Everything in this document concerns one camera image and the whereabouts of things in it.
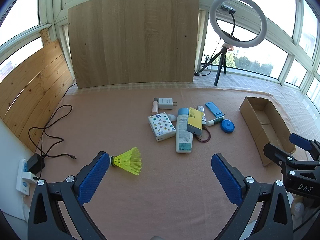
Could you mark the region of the right white gloved hand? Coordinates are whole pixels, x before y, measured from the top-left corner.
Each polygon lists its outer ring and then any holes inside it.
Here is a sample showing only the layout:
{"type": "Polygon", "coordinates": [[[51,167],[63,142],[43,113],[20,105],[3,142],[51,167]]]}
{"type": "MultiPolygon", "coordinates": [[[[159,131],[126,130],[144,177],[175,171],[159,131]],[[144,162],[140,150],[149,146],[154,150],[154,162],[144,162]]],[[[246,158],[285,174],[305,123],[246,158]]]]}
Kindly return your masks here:
{"type": "Polygon", "coordinates": [[[293,227],[297,228],[303,222],[305,222],[313,212],[311,208],[313,204],[313,200],[299,196],[297,194],[292,194],[293,201],[291,203],[291,214],[292,214],[292,221],[293,227]]]}

